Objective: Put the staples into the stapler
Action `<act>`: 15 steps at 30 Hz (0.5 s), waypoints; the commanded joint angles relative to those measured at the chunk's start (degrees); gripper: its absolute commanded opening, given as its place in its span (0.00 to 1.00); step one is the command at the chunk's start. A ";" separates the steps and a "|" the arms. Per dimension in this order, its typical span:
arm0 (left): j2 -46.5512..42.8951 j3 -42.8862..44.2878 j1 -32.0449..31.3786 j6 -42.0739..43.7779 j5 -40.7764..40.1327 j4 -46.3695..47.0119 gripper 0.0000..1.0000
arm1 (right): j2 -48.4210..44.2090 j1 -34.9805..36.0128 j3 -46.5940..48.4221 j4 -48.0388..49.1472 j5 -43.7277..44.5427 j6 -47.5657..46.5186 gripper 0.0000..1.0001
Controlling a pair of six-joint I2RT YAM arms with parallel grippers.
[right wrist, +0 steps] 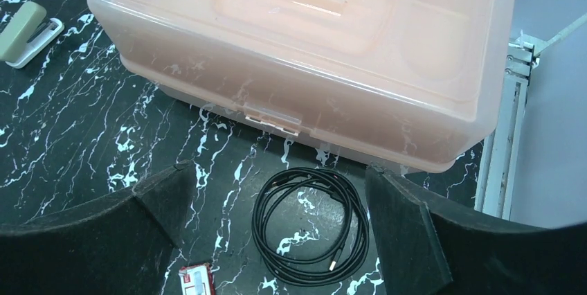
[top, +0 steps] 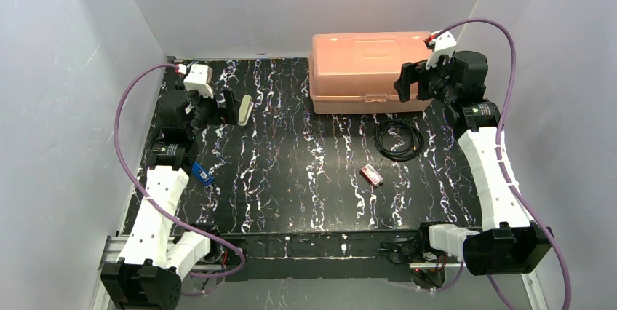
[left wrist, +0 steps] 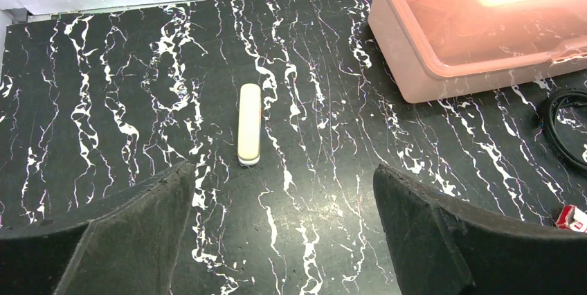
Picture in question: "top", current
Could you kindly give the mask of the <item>beige stapler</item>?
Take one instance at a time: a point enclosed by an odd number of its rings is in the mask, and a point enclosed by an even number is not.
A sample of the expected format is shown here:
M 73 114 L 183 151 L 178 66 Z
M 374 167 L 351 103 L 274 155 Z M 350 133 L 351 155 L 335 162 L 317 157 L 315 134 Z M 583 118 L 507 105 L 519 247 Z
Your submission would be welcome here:
M 242 100 L 240 101 L 239 110 L 238 110 L 238 122 L 237 124 L 240 127 L 244 127 L 247 125 L 250 120 L 252 109 L 254 103 L 251 95 L 244 95 Z

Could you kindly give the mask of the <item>blue stapler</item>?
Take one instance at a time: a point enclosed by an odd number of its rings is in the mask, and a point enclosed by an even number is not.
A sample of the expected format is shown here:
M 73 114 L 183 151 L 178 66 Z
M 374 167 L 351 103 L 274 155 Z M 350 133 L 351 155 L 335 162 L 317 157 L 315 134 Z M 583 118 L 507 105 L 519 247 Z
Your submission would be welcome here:
M 214 183 L 214 178 L 198 162 L 193 163 L 191 173 L 206 187 Z

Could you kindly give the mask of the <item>red staples box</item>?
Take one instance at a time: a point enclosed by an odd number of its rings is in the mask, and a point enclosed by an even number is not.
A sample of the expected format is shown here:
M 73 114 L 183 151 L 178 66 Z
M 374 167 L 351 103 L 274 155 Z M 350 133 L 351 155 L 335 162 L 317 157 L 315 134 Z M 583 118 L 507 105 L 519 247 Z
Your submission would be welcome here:
M 371 164 L 362 167 L 360 173 L 372 187 L 378 187 L 383 183 L 383 177 Z

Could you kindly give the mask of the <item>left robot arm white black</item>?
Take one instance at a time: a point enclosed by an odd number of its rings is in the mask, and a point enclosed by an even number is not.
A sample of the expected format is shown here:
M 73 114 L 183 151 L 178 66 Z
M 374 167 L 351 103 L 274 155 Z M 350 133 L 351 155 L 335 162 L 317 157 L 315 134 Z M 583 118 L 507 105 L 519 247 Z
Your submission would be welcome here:
M 175 309 L 184 279 L 211 251 L 212 237 L 184 226 L 169 246 L 173 218 L 199 152 L 196 134 L 207 126 L 215 101 L 197 91 L 160 97 L 159 134 L 148 153 L 143 198 L 116 261 L 102 267 L 101 282 L 117 309 Z

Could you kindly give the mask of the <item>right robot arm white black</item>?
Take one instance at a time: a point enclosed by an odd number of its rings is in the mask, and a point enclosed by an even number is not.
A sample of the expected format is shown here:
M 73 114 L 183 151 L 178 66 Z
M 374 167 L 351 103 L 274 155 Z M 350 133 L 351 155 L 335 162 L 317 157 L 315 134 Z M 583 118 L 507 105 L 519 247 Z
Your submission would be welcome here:
M 404 63 L 394 88 L 402 102 L 411 99 L 416 84 L 417 100 L 434 99 L 445 109 L 445 118 L 470 166 L 480 201 L 479 228 L 459 228 L 451 223 L 422 223 L 420 248 L 443 252 L 465 263 L 473 275 L 528 274 L 551 248 L 548 236 L 516 199 L 514 178 L 505 179 L 509 167 L 504 145 L 497 138 L 501 118 L 498 106 L 484 97 L 487 58 L 478 52 L 461 51 L 450 59 L 441 57 L 429 68 L 425 61 Z

